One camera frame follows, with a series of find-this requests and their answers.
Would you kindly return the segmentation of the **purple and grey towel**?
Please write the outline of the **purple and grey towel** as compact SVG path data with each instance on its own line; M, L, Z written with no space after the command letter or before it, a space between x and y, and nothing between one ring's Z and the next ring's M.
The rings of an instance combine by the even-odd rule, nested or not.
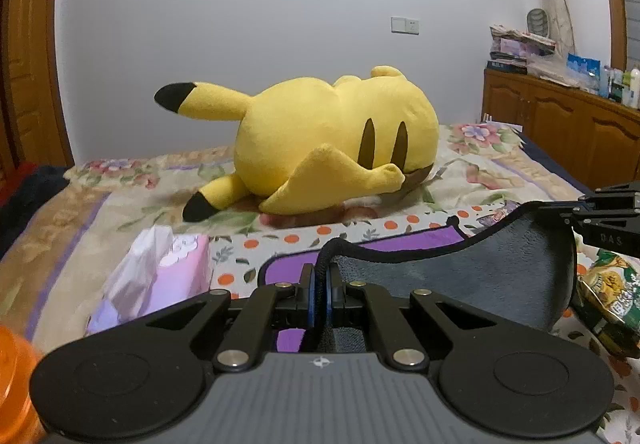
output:
M286 357L278 343L258 365L288 361L318 377L371 365L411 379L475 374L484 384L496 372L574 369L582 351L552 334L575 289L574 235L543 204L522 204L486 231L444 247L384 251L332 239L312 264L309 326L297 329L298 349ZM380 285L396 299L430 359L427 369L389 368L372 352L319 349L331 265L344 281Z

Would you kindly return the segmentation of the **orange print white cloth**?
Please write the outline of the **orange print white cloth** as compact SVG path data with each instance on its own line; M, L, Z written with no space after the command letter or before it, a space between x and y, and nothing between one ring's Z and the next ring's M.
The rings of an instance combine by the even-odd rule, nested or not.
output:
M226 288L231 296L246 298L259 279L279 282L297 279L302 265L317 260L317 253L333 238L343 238L370 249L396 251L449 246L488 229L476 219L501 206L508 199L495 197L490 203L459 211L420 212L375 218L367 208L354 208L360 219L287 230L262 229L252 225L246 233L218 233L209 238L209 286ZM611 443L639 441L639 362L611 355L597 342L573 310L556 320L552 333L574 340L599 353L610 366L615 379L614 406L603 423L602 435Z

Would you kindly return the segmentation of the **green snack bag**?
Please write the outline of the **green snack bag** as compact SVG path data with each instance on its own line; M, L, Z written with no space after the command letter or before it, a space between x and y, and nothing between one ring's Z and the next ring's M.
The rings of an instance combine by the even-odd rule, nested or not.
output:
M574 236L574 312L608 353L638 360L639 259L588 245L577 233Z

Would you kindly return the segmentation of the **brown wooden sideboard cabinet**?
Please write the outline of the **brown wooden sideboard cabinet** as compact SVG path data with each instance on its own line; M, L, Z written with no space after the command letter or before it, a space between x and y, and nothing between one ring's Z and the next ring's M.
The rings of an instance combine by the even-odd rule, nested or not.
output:
M487 68L482 113L524 134L594 190L639 179L639 113L582 90Z

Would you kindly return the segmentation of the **pink tissue box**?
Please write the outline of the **pink tissue box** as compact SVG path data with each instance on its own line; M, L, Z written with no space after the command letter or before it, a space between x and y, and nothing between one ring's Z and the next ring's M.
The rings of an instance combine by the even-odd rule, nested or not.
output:
M96 334L175 305L208 289L209 240L157 225L143 230L108 276L86 333Z

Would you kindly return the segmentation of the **purple patterned snack packet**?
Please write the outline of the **purple patterned snack packet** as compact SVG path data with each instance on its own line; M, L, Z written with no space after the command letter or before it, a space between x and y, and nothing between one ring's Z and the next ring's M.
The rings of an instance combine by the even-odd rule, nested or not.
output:
M481 227L492 227L504 217L509 216L519 205L520 203L517 201L505 201L503 205L496 206L494 209L491 209L491 211L479 216L476 221Z

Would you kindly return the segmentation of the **white lotion bottle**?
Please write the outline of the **white lotion bottle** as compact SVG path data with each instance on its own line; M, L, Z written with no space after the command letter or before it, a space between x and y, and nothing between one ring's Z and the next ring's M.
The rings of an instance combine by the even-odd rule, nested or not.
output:
M634 67L629 75L628 106L638 110L640 106L640 68L638 66Z

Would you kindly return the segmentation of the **blue tissue pack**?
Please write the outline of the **blue tissue pack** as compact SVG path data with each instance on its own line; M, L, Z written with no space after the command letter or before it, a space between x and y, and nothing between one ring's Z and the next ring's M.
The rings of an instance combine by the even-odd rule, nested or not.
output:
M566 66L583 87L597 88L599 86L601 68L599 60L583 58L577 54L570 53L567 56Z

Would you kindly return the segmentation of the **yellow Pikachu plush toy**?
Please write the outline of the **yellow Pikachu plush toy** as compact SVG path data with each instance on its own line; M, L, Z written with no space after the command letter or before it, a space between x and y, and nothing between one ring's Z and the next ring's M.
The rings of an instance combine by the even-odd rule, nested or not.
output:
M423 182L439 139L435 108L393 66L335 82L299 77L249 94L211 82L173 82L154 101L198 120L235 120L233 172L200 187L182 217L206 220L243 198L294 216L351 199L399 194Z

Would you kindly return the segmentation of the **stack of books and papers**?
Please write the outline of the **stack of books and papers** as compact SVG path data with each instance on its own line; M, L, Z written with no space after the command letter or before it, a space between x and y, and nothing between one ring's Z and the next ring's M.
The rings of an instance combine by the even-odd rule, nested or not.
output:
M553 56L556 42L548 37L521 32L502 25L491 25L488 70L527 74L528 62L535 56Z

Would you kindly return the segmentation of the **small grey fan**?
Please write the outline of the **small grey fan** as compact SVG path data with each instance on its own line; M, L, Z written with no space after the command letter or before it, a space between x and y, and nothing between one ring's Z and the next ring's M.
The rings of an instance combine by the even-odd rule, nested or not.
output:
M547 12L541 8L533 8L526 14L527 30L529 34L548 37L550 25Z

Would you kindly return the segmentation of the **floral bed blanket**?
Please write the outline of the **floral bed blanket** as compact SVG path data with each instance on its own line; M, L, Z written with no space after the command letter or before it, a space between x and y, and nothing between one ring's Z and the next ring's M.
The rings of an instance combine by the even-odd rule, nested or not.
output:
M526 376L405 378L360 365L318 377L288 361L221 372L214 354L235 300L197 296L87 334L108 276L145 229L176 234L287 230L360 219L459 211L495 197L522 204L589 194L536 144L500 123L439 130L435 168L400 201L356 199L337 211L270 217L251 201L200 223L181 220L189 195L232 170L228 149L102 159L58 178L1 261L1 327L40 354L29 396L41 443L608 443L615 379L599 353L574 369Z

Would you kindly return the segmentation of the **orange plastic cup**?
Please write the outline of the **orange plastic cup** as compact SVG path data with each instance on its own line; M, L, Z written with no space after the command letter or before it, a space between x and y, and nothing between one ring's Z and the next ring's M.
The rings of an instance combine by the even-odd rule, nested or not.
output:
M29 379L40 357L27 340L1 327L1 444L39 443L46 435L29 396Z

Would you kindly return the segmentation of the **brown wooden door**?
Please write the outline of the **brown wooden door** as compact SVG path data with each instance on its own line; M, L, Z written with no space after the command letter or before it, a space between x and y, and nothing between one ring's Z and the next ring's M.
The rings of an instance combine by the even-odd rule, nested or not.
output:
M1 0L1 130L12 164L74 164L54 36L54 0Z

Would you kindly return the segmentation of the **white wall socket switch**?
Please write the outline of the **white wall socket switch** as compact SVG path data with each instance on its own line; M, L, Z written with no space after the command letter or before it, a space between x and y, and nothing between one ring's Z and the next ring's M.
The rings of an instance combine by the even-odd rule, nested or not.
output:
M420 22L416 19L392 16L390 18L390 31L394 34L419 35Z

